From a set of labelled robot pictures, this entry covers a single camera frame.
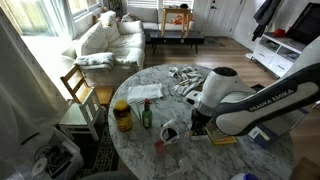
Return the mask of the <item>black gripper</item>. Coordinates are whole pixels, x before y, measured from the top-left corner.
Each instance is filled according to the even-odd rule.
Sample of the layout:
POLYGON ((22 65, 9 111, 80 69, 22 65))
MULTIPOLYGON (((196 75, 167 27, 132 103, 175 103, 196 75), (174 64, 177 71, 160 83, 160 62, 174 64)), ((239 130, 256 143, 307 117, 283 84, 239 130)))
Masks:
POLYGON ((193 109, 191 114, 191 120, 192 120, 192 126, 191 126, 192 136, 200 136, 200 135, 207 134, 205 127, 210 120, 209 116, 202 115, 197 109, 193 109))

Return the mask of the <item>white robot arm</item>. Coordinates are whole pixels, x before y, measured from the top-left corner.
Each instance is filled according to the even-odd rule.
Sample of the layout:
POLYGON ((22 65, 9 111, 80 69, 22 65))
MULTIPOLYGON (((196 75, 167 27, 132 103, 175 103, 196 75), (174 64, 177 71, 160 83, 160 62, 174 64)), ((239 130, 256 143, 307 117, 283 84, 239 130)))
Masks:
POLYGON ((194 106, 191 134, 205 133, 207 124, 231 136, 243 136, 255 126, 309 105, 320 98, 320 37, 302 51, 278 80, 255 91, 229 67, 212 69, 201 91, 186 96, 194 106))

